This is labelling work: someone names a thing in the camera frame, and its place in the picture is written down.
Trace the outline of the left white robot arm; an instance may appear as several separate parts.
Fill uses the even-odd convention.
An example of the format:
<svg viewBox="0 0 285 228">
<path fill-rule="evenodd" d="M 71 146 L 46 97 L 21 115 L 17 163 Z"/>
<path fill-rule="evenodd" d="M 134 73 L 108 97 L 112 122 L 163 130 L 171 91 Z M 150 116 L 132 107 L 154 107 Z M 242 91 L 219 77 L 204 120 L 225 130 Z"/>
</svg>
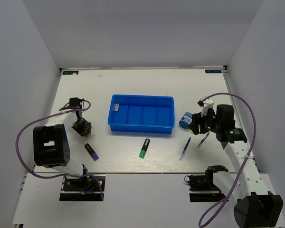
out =
<svg viewBox="0 0 285 228">
<path fill-rule="evenodd" d="M 37 166 L 54 169 L 71 175 L 75 185 L 82 190 L 91 184 L 91 178 L 85 165 L 71 157 L 71 150 L 67 139 L 67 129 L 71 128 L 81 137 L 88 137 L 92 124 L 82 113 L 86 100 L 72 97 L 58 113 L 44 126 L 33 129 L 34 162 Z"/>
</svg>

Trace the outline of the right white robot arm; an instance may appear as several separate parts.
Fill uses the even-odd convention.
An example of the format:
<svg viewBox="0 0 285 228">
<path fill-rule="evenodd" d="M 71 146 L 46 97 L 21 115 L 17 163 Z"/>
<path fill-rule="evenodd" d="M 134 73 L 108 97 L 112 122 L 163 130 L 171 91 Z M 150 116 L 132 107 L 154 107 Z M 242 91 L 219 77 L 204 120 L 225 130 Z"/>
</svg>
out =
<svg viewBox="0 0 285 228">
<path fill-rule="evenodd" d="M 240 228 L 275 227 L 283 200 L 273 194 L 261 178 L 244 131 L 235 127 L 233 106 L 220 104 L 214 110 L 208 103 L 201 107 L 200 113 L 193 114 L 189 129 L 195 135 L 215 133 L 237 175 L 232 178 L 223 165 L 209 166 L 204 180 L 192 181 L 195 189 L 219 189 L 226 200 L 233 201 L 235 221 Z"/>
</svg>

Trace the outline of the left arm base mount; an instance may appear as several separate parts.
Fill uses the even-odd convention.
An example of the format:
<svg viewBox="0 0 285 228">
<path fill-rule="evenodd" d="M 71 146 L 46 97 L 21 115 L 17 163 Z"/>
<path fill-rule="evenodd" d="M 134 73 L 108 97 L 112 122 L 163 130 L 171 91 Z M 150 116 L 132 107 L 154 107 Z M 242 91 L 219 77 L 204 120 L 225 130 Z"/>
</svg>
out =
<svg viewBox="0 0 285 228">
<path fill-rule="evenodd" d="M 80 179 L 63 178 L 60 201 L 102 201 L 105 193 L 105 175 Z"/>
</svg>

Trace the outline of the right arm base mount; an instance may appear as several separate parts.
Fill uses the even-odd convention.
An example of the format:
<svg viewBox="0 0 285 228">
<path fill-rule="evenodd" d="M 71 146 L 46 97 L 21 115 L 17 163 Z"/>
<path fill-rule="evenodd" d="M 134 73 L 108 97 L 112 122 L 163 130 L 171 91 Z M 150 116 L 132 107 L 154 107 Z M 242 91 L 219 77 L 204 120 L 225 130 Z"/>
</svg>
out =
<svg viewBox="0 0 285 228">
<path fill-rule="evenodd" d="M 205 175 L 186 175 L 184 182 L 189 186 L 190 202 L 219 202 L 225 198 L 218 187 L 206 182 Z"/>
</svg>

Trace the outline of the blue correction tape roll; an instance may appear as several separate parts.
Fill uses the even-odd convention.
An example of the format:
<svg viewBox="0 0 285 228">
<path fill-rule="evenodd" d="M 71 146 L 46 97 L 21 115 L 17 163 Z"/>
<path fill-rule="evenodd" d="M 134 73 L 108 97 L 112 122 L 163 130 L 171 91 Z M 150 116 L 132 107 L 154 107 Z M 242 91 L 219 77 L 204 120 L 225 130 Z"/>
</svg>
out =
<svg viewBox="0 0 285 228">
<path fill-rule="evenodd" d="M 185 112 L 182 118 L 179 120 L 179 126 L 185 130 L 188 130 L 191 122 L 192 122 L 192 113 Z"/>
</svg>

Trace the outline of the white eraser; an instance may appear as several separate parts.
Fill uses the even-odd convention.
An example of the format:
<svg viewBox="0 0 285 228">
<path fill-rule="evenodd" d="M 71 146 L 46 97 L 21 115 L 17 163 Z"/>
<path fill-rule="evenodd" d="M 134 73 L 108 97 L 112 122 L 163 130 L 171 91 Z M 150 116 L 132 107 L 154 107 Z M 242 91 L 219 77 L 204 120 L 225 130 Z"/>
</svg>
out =
<svg viewBox="0 0 285 228">
<path fill-rule="evenodd" d="M 120 106 L 119 103 L 114 104 L 114 105 L 113 105 L 113 111 L 114 111 L 114 112 L 118 112 L 118 111 L 119 111 L 119 106 Z"/>
</svg>

